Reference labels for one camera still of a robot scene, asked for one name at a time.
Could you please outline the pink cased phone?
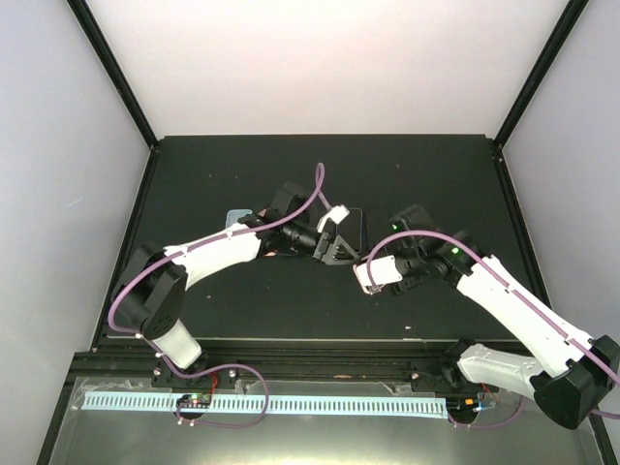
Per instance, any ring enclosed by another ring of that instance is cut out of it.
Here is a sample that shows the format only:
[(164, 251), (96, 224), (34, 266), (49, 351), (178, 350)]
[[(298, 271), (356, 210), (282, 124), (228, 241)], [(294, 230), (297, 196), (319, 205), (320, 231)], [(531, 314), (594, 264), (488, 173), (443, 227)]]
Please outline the pink cased phone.
[(363, 234), (363, 250), (365, 243), (365, 219), (363, 211), (359, 208), (351, 208), (350, 214), (339, 225), (337, 225), (337, 233), (340, 232), (360, 232)]
[(359, 286), (365, 294), (374, 295), (382, 290), (383, 285), (371, 283), (369, 275), (365, 269), (356, 268), (354, 270), (354, 275), (357, 279)]

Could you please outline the blue phone case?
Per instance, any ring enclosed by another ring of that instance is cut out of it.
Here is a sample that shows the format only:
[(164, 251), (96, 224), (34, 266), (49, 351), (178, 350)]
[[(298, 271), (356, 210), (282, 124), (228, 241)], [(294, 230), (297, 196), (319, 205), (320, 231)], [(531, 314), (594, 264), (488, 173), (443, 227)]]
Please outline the blue phone case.
[(235, 223), (238, 223), (242, 218), (247, 215), (251, 215), (253, 211), (247, 208), (231, 209), (227, 212), (225, 228), (229, 228)]

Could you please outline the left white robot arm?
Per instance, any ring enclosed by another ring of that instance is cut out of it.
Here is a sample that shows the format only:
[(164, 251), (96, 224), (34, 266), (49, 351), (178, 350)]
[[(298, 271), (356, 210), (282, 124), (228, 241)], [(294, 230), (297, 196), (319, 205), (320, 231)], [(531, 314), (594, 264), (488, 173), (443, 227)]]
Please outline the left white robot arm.
[(267, 256), (307, 257), (325, 265), (354, 264), (364, 247), (361, 209), (331, 205), (287, 183), (270, 204), (230, 214), (217, 233), (180, 245), (146, 243), (126, 265), (113, 291), (108, 325), (150, 343), (187, 387), (200, 385), (208, 364), (181, 321), (186, 292), (233, 265)]

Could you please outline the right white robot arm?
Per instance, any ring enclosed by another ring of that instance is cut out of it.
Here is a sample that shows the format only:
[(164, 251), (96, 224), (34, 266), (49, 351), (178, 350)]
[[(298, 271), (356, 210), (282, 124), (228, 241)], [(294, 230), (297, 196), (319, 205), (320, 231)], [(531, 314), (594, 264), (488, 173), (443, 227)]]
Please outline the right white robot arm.
[(443, 384), (462, 390), (486, 384), (535, 401), (556, 424), (575, 429), (614, 388), (619, 345), (568, 323), (532, 295), (466, 232), (447, 236), (427, 211), (412, 205), (389, 220), (396, 235), (386, 246), (403, 292), (438, 279), (492, 315), (528, 356), (471, 343), (440, 367)]

